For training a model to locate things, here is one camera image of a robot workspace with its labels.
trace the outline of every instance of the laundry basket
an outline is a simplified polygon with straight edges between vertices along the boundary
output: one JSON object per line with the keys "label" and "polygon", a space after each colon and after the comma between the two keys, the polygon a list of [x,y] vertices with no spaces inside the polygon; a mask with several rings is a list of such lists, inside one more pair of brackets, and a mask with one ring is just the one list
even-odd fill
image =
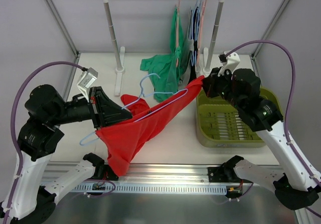
{"label": "laundry basket", "polygon": [[[271,100],[280,110],[276,96],[261,88],[262,97]],[[242,122],[235,108],[220,96],[206,97],[202,90],[196,99],[196,134],[199,142],[210,148],[260,148],[265,143]]]}

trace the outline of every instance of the gray wall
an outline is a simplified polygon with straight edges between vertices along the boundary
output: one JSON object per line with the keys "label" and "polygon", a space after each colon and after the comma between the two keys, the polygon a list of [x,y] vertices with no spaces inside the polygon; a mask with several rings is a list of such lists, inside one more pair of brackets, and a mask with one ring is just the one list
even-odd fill
{"label": "gray wall", "polygon": [[[80,51],[112,51],[102,0],[53,0]],[[181,1],[186,23],[196,0]],[[127,52],[168,52],[171,18],[178,0],[110,0],[118,46]],[[260,39],[282,0],[226,0],[215,52]],[[218,0],[208,0],[203,46],[209,46]],[[255,46],[240,52],[249,53]]]}
{"label": "gray wall", "polygon": [[[321,130],[321,0],[292,0],[270,40],[289,49],[296,67],[296,83],[289,127],[297,144],[320,171]],[[271,88],[285,110],[291,68],[287,56],[274,46],[263,46],[257,58],[263,85]],[[314,209],[321,212],[321,201]]]}
{"label": "gray wall", "polygon": [[[0,201],[12,181],[16,152],[10,136],[10,114],[15,95],[27,76],[51,61],[73,61],[44,0],[0,0]],[[48,83],[62,92],[69,67],[52,67],[39,74],[26,89],[17,114],[17,134],[28,119],[23,104],[37,85]]]}

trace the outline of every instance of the red cloth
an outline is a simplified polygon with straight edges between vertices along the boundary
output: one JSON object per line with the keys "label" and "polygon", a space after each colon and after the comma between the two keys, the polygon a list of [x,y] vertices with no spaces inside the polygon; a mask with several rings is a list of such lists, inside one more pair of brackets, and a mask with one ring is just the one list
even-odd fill
{"label": "red cloth", "polygon": [[[203,79],[204,77],[201,76],[192,81],[186,87],[189,90],[187,93],[185,91],[179,92],[158,105],[135,115],[130,120],[126,120],[109,127],[104,127],[96,131],[96,135],[108,147],[108,164],[116,175],[125,175],[128,171],[131,160],[143,147],[145,142],[159,134],[168,122],[171,121],[199,94],[202,89]],[[177,101],[169,104],[145,119],[134,123],[135,120],[166,105],[182,95],[184,96]]]}
{"label": "red cloth", "polygon": [[[120,97],[120,99],[124,105],[127,105],[127,104],[130,104],[131,102],[134,102],[135,100],[137,100],[138,97],[133,96],[133,95],[124,94]],[[149,106],[148,106],[147,102],[141,98],[140,100],[138,100],[138,102],[128,106],[127,108],[129,109],[131,114],[133,116],[135,116],[137,114],[140,114],[141,112],[148,110]]]}

